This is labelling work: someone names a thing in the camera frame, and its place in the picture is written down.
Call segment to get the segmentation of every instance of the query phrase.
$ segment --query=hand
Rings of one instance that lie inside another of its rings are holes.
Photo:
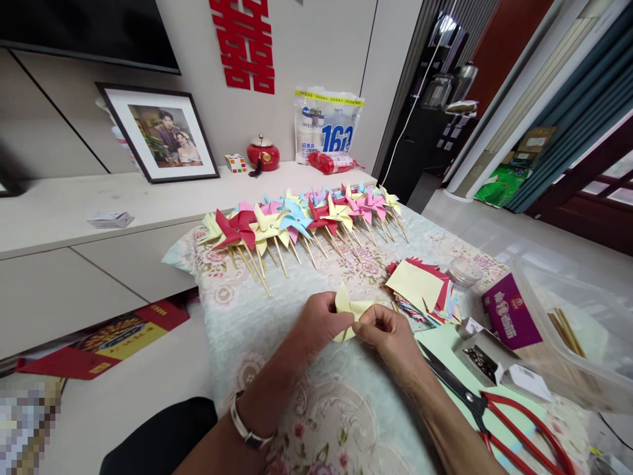
[[[354,322],[352,329],[362,341],[378,350],[403,389],[412,388],[423,376],[433,376],[404,315],[383,305],[372,305]]]
[[[336,292],[322,292],[310,296],[286,338],[286,341],[305,349],[308,364],[315,360],[336,335],[348,329],[354,322],[352,313],[336,313],[335,297]]]

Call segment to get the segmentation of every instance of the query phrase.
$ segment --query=clear plastic container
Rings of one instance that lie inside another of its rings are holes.
[[[481,269],[463,257],[450,262],[447,274],[458,292],[465,292],[483,278]]]
[[[614,295],[525,261],[512,275],[543,342],[517,350],[553,391],[590,409],[633,414],[633,315]],[[572,352],[548,317],[563,310],[583,358]]]

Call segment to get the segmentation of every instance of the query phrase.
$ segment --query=scissors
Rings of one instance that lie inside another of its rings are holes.
[[[549,428],[537,417],[532,411],[525,406],[519,404],[515,400],[499,396],[485,391],[480,392],[480,396],[475,396],[466,386],[464,386],[459,379],[455,377],[453,373],[422,343],[417,342],[422,348],[424,353],[428,355],[428,358],[424,356],[429,367],[433,373],[442,381],[455,395],[465,404],[468,410],[473,415],[473,419],[479,428],[479,434],[483,441],[488,446],[488,450],[492,453],[491,443],[499,449],[499,451],[508,457],[510,461],[518,467],[525,475],[537,475],[523,460],[519,459],[518,455],[512,452],[508,447],[497,439],[483,423],[483,413],[486,409],[489,409],[497,418],[503,422],[503,424],[514,434],[514,436],[521,441],[523,446],[550,472],[555,475],[575,475],[574,465],[569,459],[567,452],[562,448],[562,445],[556,438],[556,436],[549,430]],[[525,434],[523,434],[514,423],[508,419],[501,409],[496,404],[503,404],[505,406],[513,407],[519,410],[522,414],[527,416],[534,425],[539,429],[543,436],[550,443],[554,449],[557,459],[562,466],[562,469],[557,467],[551,460],[549,460],[545,454],[543,454],[533,443],[529,440]]]

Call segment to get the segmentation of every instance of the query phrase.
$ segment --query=silver bracelet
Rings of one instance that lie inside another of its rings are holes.
[[[249,431],[244,426],[242,419],[239,418],[239,414],[237,413],[237,405],[236,405],[237,398],[239,398],[243,392],[244,391],[240,391],[239,393],[235,394],[235,396],[233,396],[233,401],[231,402],[231,420],[233,421],[233,425],[237,429],[237,432],[240,434],[240,437],[244,439],[244,442],[248,446],[256,450],[262,450],[265,446],[267,446],[273,440],[273,438],[275,437],[275,433],[273,433],[267,439],[263,439],[255,435],[253,432]]]

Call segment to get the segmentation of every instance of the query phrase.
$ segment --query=white cable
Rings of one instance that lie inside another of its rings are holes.
[[[450,8],[450,13],[448,14],[448,17],[451,21],[453,20],[453,10],[455,9],[455,4],[457,3],[457,0],[453,1],[453,6]],[[420,89],[417,90],[417,94],[415,95],[415,100],[413,101],[413,105],[411,106],[411,110],[409,111],[409,117],[407,117],[407,121],[404,123],[404,127],[402,127],[402,132],[400,132],[400,136],[398,137],[398,140],[396,141],[396,145],[394,147],[394,151],[391,153],[391,159],[389,160],[389,166],[387,167],[387,172],[384,175],[384,178],[382,179],[382,183],[380,184],[380,186],[384,186],[384,182],[385,180],[387,180],[387,177],[389,176],[389,170],[391,170],[391,163],[393,163],[394,161],[394,155],[396,154],[396,150],[398,149],[398,144],[400,143],[400,139],[402,138],[402,136],[404,135],[404,131],[407,129],[407,125],[409,125],[409,119],[411,119],[411,115],[413,113],[413,109],[415,109],[415,105],[417,104],[417,100],[420,98],[420,93],[422,92],[422,88],[424,87],[424,81],[427,78],[427,74],[429,74],[429,69],[431,68],[431,65],[433,64],[433,60],[435,59],[435,54],[437,53],[437,50],[439,49],[440,45],[442,44],[442,39],[444,37],[444,35],[448,32],[449,30],[445,30],[442,32],[442,34],[440,35],[440,40],[437,42],[437,46],[435,47],[435,51],[433,52],[433,56],[431,56],[431,60],[429,61],[429,65],[427,66],[427,70],[424,72],[424,76],[422,77],[422,83],[420,84]]]

